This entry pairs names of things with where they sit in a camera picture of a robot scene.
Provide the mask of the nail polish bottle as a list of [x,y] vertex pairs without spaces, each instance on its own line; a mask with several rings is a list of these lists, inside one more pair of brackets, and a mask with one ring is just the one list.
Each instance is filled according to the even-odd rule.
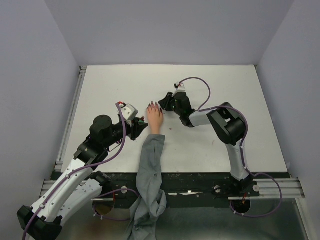
[[138,124],[139,124],[139,125],[145,124],[145,117],[144,117],[144,116],[142,116],[142,117],[140,117],[140,118],[138,119]]

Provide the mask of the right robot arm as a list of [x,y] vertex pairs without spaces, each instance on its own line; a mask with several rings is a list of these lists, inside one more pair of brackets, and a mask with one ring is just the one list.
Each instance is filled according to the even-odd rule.
[[241,196],[248,190],[250,173],[245,159],[245,138],[248,134],[248,123],[245,117],[228,102],[203,110],[192,108],[190,99],[185,92],[168,92],[164,99],[158,102],[167,112],[179,116],[182,124],[188,128],[211,125],[227,148],[230,161],[230,175],[234,179],[230,183],[230,191]]

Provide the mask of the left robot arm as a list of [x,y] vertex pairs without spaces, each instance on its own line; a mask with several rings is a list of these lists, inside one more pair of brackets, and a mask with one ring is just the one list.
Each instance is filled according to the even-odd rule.
[[117,124],[107,115],[97,116],[64,173],[32,206],[23,205],[18,210],[22,237],[55,240],[67,221],[86,203],[97,196],[107,197],[110,179],[96,168],[107,160],[112,145],[123,147],[126,137],[136,140],[147,126],[143,118],[136,116],[129,121],[120,118]]

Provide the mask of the grey sleeve forearm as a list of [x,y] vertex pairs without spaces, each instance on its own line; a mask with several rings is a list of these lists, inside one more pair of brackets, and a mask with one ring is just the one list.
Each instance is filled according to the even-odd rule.
[[150,134],[144,141],[136,176],[139,197],[129,209],[125,240],[156,239],[156,223],[167,207],[166,193],[161,189],[164,145],[165,136],[161,134]]

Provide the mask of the mannequin hand with painted nails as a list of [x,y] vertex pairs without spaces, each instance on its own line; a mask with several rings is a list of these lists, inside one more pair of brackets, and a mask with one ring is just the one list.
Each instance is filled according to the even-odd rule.
[[164,114],[163,112],[160,112],[158,103],[152,101],[148,105],[146,113],[150,133],[153,135],[159,135],[164,122]]

